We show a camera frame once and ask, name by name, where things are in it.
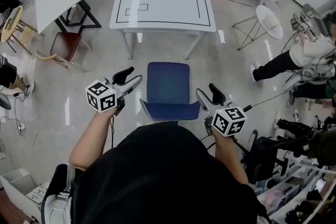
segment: white shirt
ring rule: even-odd
[[[331,38],[322,35],[313,42],[305,40],[304,43],[304,45],[296,43],[289,50],[290,58],[298,67],[305,67],[309,64],[322,65],[328,62],[328,59],[323,56],[332,55],[333,50],[336,49]]]

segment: black shirt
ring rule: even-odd
[[[65,188],[56,183],[64,169],[46,196]],[[254,191],[191,132],[169,123],[137,128],[85,172],[77,170],[72,195],[76,224],[256,223],[263,210]]]

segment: white table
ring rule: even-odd
[[[197,35],[184,58],[216,24],[210,0],[114,0],[110,28],[118,29],[128,58],[132,49],[125,33],[174,32]]]
[[[41,33],[49,24],[53,21],[56,22],[58,27],[62,31],[66,31],[63,24],[59,21],[59,17],[66,12],[72,6],[79,4],[79,6],[84,10],[85,14],[80,23],[66,24],[67,26],[81,26],[80,31],[83,28],[98,28],[101,25],[98,23],[96,18],[91,14],[90,7],[85,1],[82,0],[37,0],[36,1],[36,21],[37,21],[37,31]],[[94,22],[94,25],[83,25],[86,18],[89,18]]]
[[[265,18],[267,18],[268,16],[272,16],[274,18],[274,20],[276,21],[276,26],[273,27],[272,29],[269,29],[267,27],[267,25],[265,24]],[[248,22],[248,21],[253,20],[253,19],[256,19],[256,22],[253,25],[253,27],[252,27],[252,29],[249,33],[246,33],[245,31],[243,31],[241,28],[239,28],[237,26],[239,24]],[[255,27],[258,25],[258,23],[259,23],[259,28],[258,28],[257,32],[255,33],[254,37],[252,37],[251,33],[252,33],[253,29],[255,29]],[[244,42],[240,46],[238,45],[238,50],[241,50],[241,49],[245,48],[247,45],[251,44],[253,41],[255,41],[259,37],[263,36],[264,34],[269,34],[272,38],[278,39],[278,40],[282,39],[282,37],[284,36],[284,31],[282,29],[281,23],[280,23],[279,19],[277,18],[277,16],[268,7],[265,7],[265,6],[262,6],[262,5],[257,6],[255,16],[252,16],[252,17],[247,18],[245,20],[242,20],[238,23],[235,23],[233,25],[233,27],[239,29],[240,31],[242,31],[246,35],[246,38],[245,38]],[[257,34],[258,34],[261,27],[264,29],[265,32],[257,37]],[[251,38],[251,42],[245,44],[248,37]]]

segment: red line on floor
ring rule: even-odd
[[[241,5],[245,5],[245,6],[253,8],[253,6],[245,4],[245,3],[237,2],[237,1],[234,1],[234,0],[228,0],[228,1],[231,1],[231,2],[234,2],[234,3],[237,3],[237,4],[241,4]]]

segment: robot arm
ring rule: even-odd
[[[95,80],[86,87],[87,101],[98,112],[107,111],[118,107],[115,116],[125,107],[124,97],[130,94],[142,81],[142,76],[135,76],[126,81],[127,76],[134,71],[134,67],[130,67],[115,73],[112,81],[105,78],[105,82]]]
[[[247,120],[245,112],[236,106],[228,94],[219,91],[212,83],[209,88],[213,94],[212,100],[201,89],[196,90],[201,108],[208,114],[204,123],[208,134],[211,133],[211,127],[223,136],[240,133]]]

